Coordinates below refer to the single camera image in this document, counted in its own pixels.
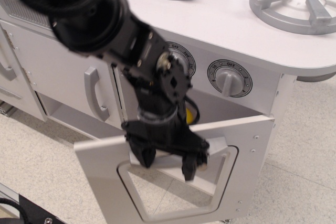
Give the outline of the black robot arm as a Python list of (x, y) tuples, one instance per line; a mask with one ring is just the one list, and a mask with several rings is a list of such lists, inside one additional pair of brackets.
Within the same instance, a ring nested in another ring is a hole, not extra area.
[(129, 9), (127, 0), (21, 0), (46, 15), (56, 38), (73, 52), (120, 68), (134, 88), (138, 119), (122, 124), (140, 164), (156, 151), (182, 157), (186, 181), (207, 164), (209, 144), (186, 121), (190, 76), (165, 40)]

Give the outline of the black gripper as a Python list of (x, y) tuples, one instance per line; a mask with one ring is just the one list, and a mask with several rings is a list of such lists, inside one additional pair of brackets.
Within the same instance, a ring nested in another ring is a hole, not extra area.
[(182, 157), (182, 173), (186, 182), (194, 179), (198, 167), (207, 165), (209, 143), (192, 132), (186, 123), (186, 112), (172, 112), (168, 117), (139, 115), (138, 120), (122, 124), (125, 139), (140, 164), (151, 167), (156, 151)]

